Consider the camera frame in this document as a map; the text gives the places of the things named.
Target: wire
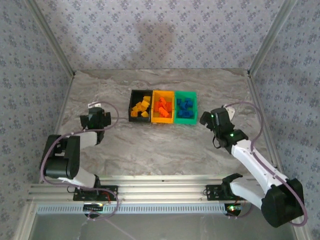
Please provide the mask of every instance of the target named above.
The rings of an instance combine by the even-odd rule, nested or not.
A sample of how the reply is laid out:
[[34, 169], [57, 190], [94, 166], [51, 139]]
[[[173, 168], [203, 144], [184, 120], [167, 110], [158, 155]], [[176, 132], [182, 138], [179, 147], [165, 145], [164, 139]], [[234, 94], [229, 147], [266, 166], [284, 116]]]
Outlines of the wire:
[[69, 191], [69, 188], [70, 188], [71, 186], [67, 186], [66, 187], [66, 191], [68, 192], [68, 193], [70, 193], [70, 194], [74, 194], [75, 193], [75, 191]]
[[106, 195], [106, 197], [108, 198], [108, 201], [109, 201], [109, 203], [111, 203], [111, 200], [110, 200], [110, 195], [109, 195], [109, 193], [107, 193], [107, 192], [103, 192], [102, 194], [103, 194], [103, 195]]
[[232, 205], [235, 205], [239, 201], [239, 199], [240, 199], [240, 197], [238, 197], [238, 199], [235, 200], [234, 204], [232, 204]]
[[[101, 216], [101, 213], [96, 212], [96, 211], [91, 211], [89, 214], [97, 214], [99, 216]], [[105, 219], [105, 221], [107, 223], [109, 223], [110, 225], [112, 225], [113, 227], [115, 227], [117, 230], [119, 230], [120, 232], [122, 232], [124, 235], [128, 236], [129, 238], [131, 238], [132, 240], [136, 240], [132, 235], [130, 235], [128, 232], [124, 231], [123, 229], [121, 229], [120, 227], [118, 227], [117, 225], [115, 225], [112, 221], [110, 221], [109, 219]]]
[[260, 116], [260, 120], [261, 120], [261, 127], [260, 127], [260, 131], [258, 133], [258, 135], [252, 140], [251, 142], [251, 146], [250, 146], [250, 149], [251, 149], [251, 152], [252, 152], [252, 155], [254, 156], [254, 158], [257, 160], [257, 162], [265, 169], [267, 170], [272, 176], [274, 176], [277, 180], [279, 180], [291, 193], [292, 195], [296, 198], [296, 200], [298, 201], [300, 207], [302, 208], [302, 211], [303, 211], [303, 215], [304, 215], [304, 218], [303, 218], [303, 221], [301, 223], [293, 223], [293, 222], [290, 222], [293, 226], [295, 227], [302, 227], [304, 226], [307, 221], [308, 221], [308, 212], [307, 212], [307, 209], [304, 205], [304, 203], [302, 202], [302, 200], [300, 199], [300, 197], [298, 196], [298, 194], [281, 178], [279, 177], [274, 171], [272, 171], [267, 165], [265, 165], [261, 159], [257, 156], [257, 154], [254, 152], [254, 149], [255, 149], [255, 143], [257, 141], [257, 139], [261, 136], [262, 132], [263, 132], [263, 129], [264, 129], [264, 124], [265, 124], [265, 121], [264, 121], [264, 117], [263, 117], [263, 114], [260, 110], [260, 108], [258, 108], [255, 104], [251, 103], [251, 102], [248, 102], [248, 101], [238, 101], [238, 102], [234, 102], [234, 103], [231, 103], [231, 104], [228, 104], [225, 106], [225, 108], [227, 107], [230, 107], [232, 105], [237, 105], [237, 104], [247, 104], [247, 105], [250, 105], [252, 107], [254, 107], [257, 112], [259, 113], [259, 116]]
[[50, 153], [52, 152], [52, 150], [54, 149], [54, 147], [56, 146], [56, 144], [63, 138], [65, 137], [69, 137], [69, 136], [74, 136], [74, 135], [78, 135], [78, 134], [82, 134], [82, 133], [90, 133], [90, 132], [103, 132], [103, 131], [106, 131], [106, 130], [109, 130], [111, 128], [113, 128], [119, 121], [119, 111], [118, 109], [116, 108], [116, 106], [114, 106], [113, 104], [107, 102], [107, 101], [97, 101], [95, 103], [92, 103], [89, 105], [89, 107], [91, 107], [92, 105], [95, 105], [95, 104], [107, 104], [107, 105], [110, 105], [111, 107], [114, 108], [114, 110], [116, 111], [116, 121], [114, 124], [110, 125], [110, 126], [107, 126], [103, 129], [84, 129], [84, 130], [81, 130], [81, 131], [76, 131], [76, 132], [70, 132], [70, 133], [66, 133], [66, 134], [63, 134], [61, 135], [60, 137], [58, 137], [54, 142], [53, 144], [49, 147], [49, 150], [48, 152], [45, 154], [44, 158], [43, 158], [43, 161], [42, 161], [42, 165], [41, 165], [41, 168], [40, 168], [40, 176], [41, 176], [41, 179], [46, 183], [46, 184], [51, 184], [51, 185], [55, 185], [55, 186], [69, 186], [69, 187], [74, 187], [74, 188], [77, 188], [77, 189], [82, 189], [82, 190], [85, 190], [85, 191], [102, 191], [102, 192], [107, 192], [109, 194], [112, 194], [116, 200], [116, 206], [114, 208], [114, 210], [107, 216], [103, 216], [103, 217], [99, 217], [99, 218], [91, 218], [89, 217], [90, 216], [90, 213], [88, 214], [88, 219], [89, 220], [93, 220], [93, 221], [96, 221], [96, 220], [106, 220], [108, 218], [111, 218], [113, 215], [116, 214], [118, 208], [119, 208], [119, 199], [118, 199], [118, 196], [111, 190], [109, 189], [106, 189], [106, 188], [91, 188], [91, 187], [83, 187], [83, 186], [79, 186], [79, 185], [75, 185], [75, 184], [71, 184], [71, 183], [56, 183], [56, 182], [52, 182], [52, 181], [49, 181], [46, 179], [45, 177], [45, 165], [46, 165], [46, 162], [48, 160], [48, 157], [50, 155]]

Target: patterned wallpaper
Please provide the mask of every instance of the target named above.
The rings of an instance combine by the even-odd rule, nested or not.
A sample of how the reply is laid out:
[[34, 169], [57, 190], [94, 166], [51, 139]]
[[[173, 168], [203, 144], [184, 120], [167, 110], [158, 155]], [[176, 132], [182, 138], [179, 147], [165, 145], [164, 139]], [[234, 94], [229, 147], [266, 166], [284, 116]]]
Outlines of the patterned wallpaper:
[[320, 239], [320, 2], [299, 0], [254, 79], [285, 173], [298, 178]]
[[8, 240], [69, 78], [22, 0], [1, 0], [0, 21], [0, 239]]
[[248, 69], [283, 0], [36, 0], [73, 70]]

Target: orange bin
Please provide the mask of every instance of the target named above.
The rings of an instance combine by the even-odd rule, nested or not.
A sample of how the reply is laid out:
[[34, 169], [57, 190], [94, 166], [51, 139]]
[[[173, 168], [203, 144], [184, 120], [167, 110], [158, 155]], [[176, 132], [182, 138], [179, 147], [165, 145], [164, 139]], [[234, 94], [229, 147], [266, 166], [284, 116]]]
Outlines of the orange bin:
[[[160, 117], [160, 113], [155, 111], [155, 102], [159, 102], [160, 97], [163, 97], [167, 103], [172, 104], [172, 112], [170, 112], [169, 117]], [[173, 124], [174, 118], [175, 118], [175, 92], [154, 90], [152, 93], [151, 122], [162, 123], [162, 124]]]

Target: table surface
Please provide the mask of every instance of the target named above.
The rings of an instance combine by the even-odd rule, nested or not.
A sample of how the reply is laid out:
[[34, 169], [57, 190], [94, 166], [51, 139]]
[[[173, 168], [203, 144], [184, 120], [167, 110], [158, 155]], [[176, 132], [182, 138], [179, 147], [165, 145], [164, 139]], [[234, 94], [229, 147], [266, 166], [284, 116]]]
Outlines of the table surface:
[[[119, 110], [118, 124], [107, 130], [99, 145], [81, 150], [80, 165], [99, 176], [228, 175], [247, 169], [224, 149], [215, 149], [213, 133], [199, 123], [204, 111], [237, 101], [251, 102], [243, 69], [161, 69], [77, 71], [62, 115], [60, 134], [81, 129], [80, 115], [88, 104], [107, 101]], [[128, 122], [131, 90], [194, 91], [198, 100], [196, 125]], [[112, 122], [116, 111], [111, 112]], [[235, 106], [232, 120], [250, 139], [260, 130], [254, 109]], [[268, 158], [261, 137], [256, 148]]]

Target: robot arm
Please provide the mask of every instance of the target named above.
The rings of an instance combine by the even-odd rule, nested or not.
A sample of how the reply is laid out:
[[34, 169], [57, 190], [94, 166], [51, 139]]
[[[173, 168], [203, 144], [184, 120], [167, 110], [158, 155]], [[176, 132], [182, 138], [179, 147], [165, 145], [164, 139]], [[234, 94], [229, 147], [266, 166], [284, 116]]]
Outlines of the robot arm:
[[257, 157], [274, 174], [267, 171], [253, 156], [251, 141], [248, 136], [243, 131], [234, 129], [235, 126], [230, 122], [229, 114], [224, 107], [214, 109], [211, 112], [204, 112], [200, 123], [213, 131], [213, 145], [215, 146], [216, 139], [219, 143], [216, 148], [225, 148], [256, 179], [256, 181], [248, 181], [242, 178], [240, 174], [233, 174], [225, 178], [222, 182], [225, 195], [239, 196], [248, 200], [261, 209], [264, 218], [273, 227], [279, 227], [303, 215], [302, 208], [296, 198], [274, 177], [274, 174], [290, 185], [303, 202], [301, 183], [297, 179], [289, 180], [254, 148]]
[[[83, 129], [103, 129], [111, 124], [110, 112], [105, 112], [100, 105], [89, 107], [88, 115], [81, 115]], [[100, 181], [98, 176], [80, 167], [80, 150], [98, 145], [104, 138], [104, 131], [83, 132], [61, 139], [49, 155], [44, 167], [44, 175], [53, 179], [69, 182], [73, 185], [96, 188]], [[46, 141], [43, 159], [49, 148], [61, 135], [50, 135]]]

